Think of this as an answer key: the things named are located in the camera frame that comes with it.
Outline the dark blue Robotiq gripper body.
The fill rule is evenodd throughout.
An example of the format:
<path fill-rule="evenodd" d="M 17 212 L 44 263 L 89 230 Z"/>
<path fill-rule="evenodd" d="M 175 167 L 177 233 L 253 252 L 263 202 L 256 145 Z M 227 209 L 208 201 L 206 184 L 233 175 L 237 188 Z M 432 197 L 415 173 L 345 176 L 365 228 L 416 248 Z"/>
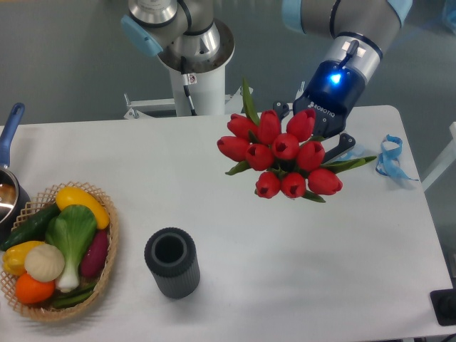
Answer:
<path fill-rule="evenodd" d="M 365 80 L 357 71 L 335 61 L 319 65 L 303 94 L 294 101 L 293 112 L 312 109 L 316 113 L 313 134 L 332 138 L 346 128 L 346 120 L 361 93 Z"/>

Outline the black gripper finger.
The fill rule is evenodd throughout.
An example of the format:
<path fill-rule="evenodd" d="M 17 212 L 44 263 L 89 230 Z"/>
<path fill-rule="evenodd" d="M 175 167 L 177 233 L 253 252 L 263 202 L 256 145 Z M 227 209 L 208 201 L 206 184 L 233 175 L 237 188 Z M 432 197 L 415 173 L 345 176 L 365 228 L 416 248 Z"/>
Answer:
<path fill-rule="evenodd" d="M 340 133 L 337 146 L 326 151 L 322 163 L 327 164 L 335 161 L 340 156 L 352 150 L 355 144 L 356 140 L 353 136 L 349 135 L 348 133 Z"/>
<path fill-rule="evenodd" d="M 273 110 L 276 112 L 279 122 L 282 121 L 292 112 L 292 106 L 284 101 L 275 101 L 273 103 Z"/>

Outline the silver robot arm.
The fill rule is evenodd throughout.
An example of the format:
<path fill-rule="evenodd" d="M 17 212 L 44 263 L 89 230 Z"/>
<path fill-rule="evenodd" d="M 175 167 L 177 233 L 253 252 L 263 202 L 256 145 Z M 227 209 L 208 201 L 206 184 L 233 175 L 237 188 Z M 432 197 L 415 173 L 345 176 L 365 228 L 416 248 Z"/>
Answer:
<path fill-rule="evenodd" d="M 283 1 L 293 31 L 329 36 L 333 44 L 293 103 L 294 113 L 316 111 L 314 134 L 338 136 L 330 162 L 355 144 L 346 120 L 402 27 L 410 1 Z M 211 1 L 129 1 L 121 26 L 130 42 L 158 57 L 170 73 L 178 116 L 225 112 L 225 67 L 234 53 L 229 27 Z"/>

